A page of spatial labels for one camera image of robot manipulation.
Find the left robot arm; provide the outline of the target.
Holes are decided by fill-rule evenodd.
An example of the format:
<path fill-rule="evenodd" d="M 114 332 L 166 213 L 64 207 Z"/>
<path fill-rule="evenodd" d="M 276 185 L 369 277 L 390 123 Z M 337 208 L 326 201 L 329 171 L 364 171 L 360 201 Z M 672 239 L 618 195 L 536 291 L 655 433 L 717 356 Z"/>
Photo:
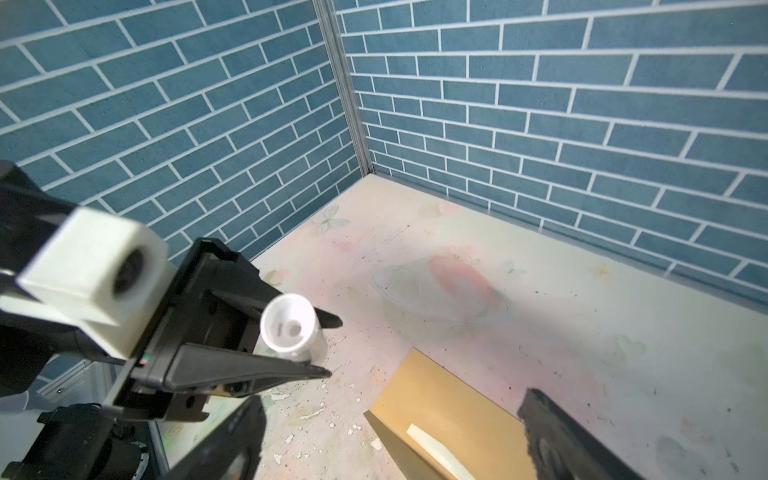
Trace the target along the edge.
<path fill-rule="evenodd" d="M 43 192 L 1 164 L 1 393 L 57 354 L 116 364 L 98 402 L 39 416 L 6 479 L 250 479 L 261 393 L 323 379 L 341 319 L 285 294 L 215 238 L 180 265 L 146 225 Z"/>

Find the beige letter paper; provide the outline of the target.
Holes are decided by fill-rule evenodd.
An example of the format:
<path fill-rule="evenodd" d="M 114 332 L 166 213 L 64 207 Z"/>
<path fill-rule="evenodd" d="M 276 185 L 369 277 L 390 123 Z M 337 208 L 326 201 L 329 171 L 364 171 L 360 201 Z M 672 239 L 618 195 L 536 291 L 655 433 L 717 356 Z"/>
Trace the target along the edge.
<path fill-rule="evenodd" d="M 458 480 L 475 480 L 469 470 L 457 459 L 457 457 L 441 442 L 427 432 L 410 424 L 407 434 L 439 465 Z"/>

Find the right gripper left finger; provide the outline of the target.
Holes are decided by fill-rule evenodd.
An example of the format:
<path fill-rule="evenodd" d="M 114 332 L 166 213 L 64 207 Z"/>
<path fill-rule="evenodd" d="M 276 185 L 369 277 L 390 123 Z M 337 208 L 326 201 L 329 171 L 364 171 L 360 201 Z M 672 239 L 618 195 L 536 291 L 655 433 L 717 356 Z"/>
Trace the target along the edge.
<path fill-rule="evenodd" d="M 161 479 L 253 479 L 266 426 L 261 398 L 249 397 Z"/>

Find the white glue stick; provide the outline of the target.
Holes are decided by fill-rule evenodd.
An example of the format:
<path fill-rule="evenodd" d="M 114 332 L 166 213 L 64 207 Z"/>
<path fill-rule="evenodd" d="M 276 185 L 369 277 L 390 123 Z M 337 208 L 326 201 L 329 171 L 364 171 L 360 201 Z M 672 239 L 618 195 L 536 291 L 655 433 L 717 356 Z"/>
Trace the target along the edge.
<path fill-rule="evenodd" d="M 282 294 L 271 300 L 260 319 L 264 343 L 278 358 L 313 365 L 327 356 L 327 341 L 311 303 L 298 294 Z"/>

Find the yellow envelope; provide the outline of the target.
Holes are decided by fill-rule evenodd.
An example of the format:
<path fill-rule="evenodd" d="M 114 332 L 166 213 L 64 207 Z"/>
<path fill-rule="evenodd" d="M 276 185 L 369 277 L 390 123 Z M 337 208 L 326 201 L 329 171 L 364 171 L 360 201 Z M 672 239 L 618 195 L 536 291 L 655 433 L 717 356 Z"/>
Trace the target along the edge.
<path fill-rule="evenodd" d="M 475 479 L 534 479 L 523 424 L 413 349 L 365 413 L 407 479 L 455 479 L 408 434 L 415 424 L 445 445 Z"/>

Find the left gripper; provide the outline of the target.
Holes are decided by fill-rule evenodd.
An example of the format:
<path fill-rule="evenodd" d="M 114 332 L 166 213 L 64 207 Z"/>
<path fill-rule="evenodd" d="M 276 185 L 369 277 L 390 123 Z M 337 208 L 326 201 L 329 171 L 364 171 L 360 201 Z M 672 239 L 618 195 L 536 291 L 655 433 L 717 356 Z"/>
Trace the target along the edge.
<path fill-rule="evenodd" d="M 215 238 L 195 241 L 103 402 L 131 421 L 201 422 L 211 396 L 244 398 L 324 367 L 252 355 L 258 337 L 276 354 L 326 354 L 324 331 L 340 318 L 282 293 Z"/>

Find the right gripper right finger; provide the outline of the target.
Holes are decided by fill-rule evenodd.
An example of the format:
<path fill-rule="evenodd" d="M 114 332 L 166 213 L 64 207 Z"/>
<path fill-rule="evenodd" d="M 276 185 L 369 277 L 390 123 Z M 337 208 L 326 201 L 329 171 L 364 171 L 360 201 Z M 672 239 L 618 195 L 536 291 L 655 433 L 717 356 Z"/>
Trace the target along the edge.
<path fill-rule="evenodd" d="M 517 415 L 537 478 L 642 479 L 541 390 L 526 390 Z"/>

